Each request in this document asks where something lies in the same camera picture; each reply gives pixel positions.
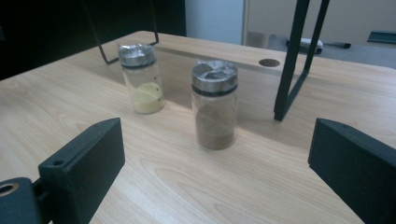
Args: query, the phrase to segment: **powder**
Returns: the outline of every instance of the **powder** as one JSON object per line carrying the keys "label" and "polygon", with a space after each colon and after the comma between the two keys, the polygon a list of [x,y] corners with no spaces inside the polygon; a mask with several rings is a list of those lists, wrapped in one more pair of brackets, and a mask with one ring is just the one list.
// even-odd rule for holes
{"label": "powder", "polygon": [[163,108],[163,90],[160,85],[154,82],[140,85],[132,100],[134,110],[140,114],[151,114]]}
{"label": "powder", "polygon": [[197,138],[200,145],[211,149],[228,147],[233,142],[234,118],[223,108],[204,105],[195,117]]}

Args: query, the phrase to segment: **floor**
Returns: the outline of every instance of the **floor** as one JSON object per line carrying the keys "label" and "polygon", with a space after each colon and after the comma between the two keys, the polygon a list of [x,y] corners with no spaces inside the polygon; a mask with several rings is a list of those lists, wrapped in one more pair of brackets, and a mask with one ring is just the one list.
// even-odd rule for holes
{"label": "floor", "polygon": [[[268,49],[286,51],[287,38],[282,35],[271,35]],[[353,63],[366,63],[396,69],[396,48],[381,48],[362,45],[351,45],[344,49],[342,43],[323,42],[323,50],[316,57],[342,60]]]}

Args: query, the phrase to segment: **jar with yellow powder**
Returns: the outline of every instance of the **jar with yellow powder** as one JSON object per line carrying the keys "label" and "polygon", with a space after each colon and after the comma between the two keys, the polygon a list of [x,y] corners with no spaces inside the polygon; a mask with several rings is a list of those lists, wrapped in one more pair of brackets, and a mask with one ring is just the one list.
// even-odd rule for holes
{"label": "jar with yellow powder", "polygon": [[119,56],[134,110],[140,114],[161,110],[165,101],[154,47],[141,44],[120,46]]}

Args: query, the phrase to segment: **screw hole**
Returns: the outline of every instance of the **screw hole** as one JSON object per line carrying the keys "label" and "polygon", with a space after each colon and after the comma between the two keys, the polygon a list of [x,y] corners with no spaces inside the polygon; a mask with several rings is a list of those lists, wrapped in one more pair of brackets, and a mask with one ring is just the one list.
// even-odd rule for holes
{"label": "screw hole", "polygon": [[54,161],[52,164],[54,166],[59,166],[59,165],[62,165],[63,163],[64,163],[64,161]]}
{"label": "screw hole", "polygon": [[6,196],[18,188],[18,183],[8,183],[0,186],[0,197]]}

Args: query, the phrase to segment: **black metal leg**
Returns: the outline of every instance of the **black metal leg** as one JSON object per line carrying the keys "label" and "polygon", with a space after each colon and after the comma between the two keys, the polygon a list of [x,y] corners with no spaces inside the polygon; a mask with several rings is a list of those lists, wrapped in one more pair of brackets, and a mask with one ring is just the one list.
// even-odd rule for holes
{"label": "black metal leg", "polygon": [[294,21],[291,28],[290,44],[286,55],[285,65],[283,67],[282,78],[280,79],[279,88],[277,90],[276,103],[274,107],[274,119],[282,121],[285,118],[291,104],[297,96],[300,88],[309,73],[309,69],[315,54],[318,44],[320,31],[326,16],[327,7],[330,0],[322,0],[320,11],[313,33],[313,38],[309,46],[308,55],[306,57],[304,71],[301,73],[299,79],[290,91],[291,80],[294,76],[295,65],[297,61],[298,52],[300,49],[301,37],[305,24],[306,12],[309,7],[309,0],[298,0],[296,10],[294,13]]}
{"label": "black metal leg", "polygon": [[303,35],[306,12],[308,10],[309,0],[298,0],[296,10],[294,13],[293,26],[291,28],[290,42],[286,61],[283,67],[282,78],[280,79],[279,88],[277,90],[275,103],[275,117],[276,120],[282,120],[287,112],[287,101],[289,97],[289,90],[291,80],[294,75],[295,64],[297,61],[298,52],[300,49],[301,37]]}
{"label": "black metal leg", "polygon": [[[148,0],[148,1],[149,1],[149,7],[150,7],[151,16],[152,16],[152,26],[153,26],[152,29],[153,29],[153,32],[154,32],[154,35],[155,35],[155,42],[152,42],[150,45],[156,45],[156,44],[158,44],[160,42],[160,38],[158,37],[157,21],[156,21],[156,18],[155,18],[155,11],[154,11],[154,5],[152,4],[152,0]],[[82,5],[83,5],[83,8],[84,8],[85,14],[87,16],[88,23],[90,24],[93,37],[95,38],[96,45],[99,47],[100,53],[102,54],[103,60],[105,61],[106,64],[112,64],[112,63],[117,62],[119,60],[119,58],[115,58],[115,59],[112,59],[110,61],[107,59],[105,51],[102,48],[102,43],[101,43],[101,41],[99,39],[99,36],[98,36],[98,34],[96,32],[96,28],[95,28],[95,25],[93,23],[90,10],[88,9],[88,6],[87,6],[87,3],[86,3],[85,0],[82,0]]]}

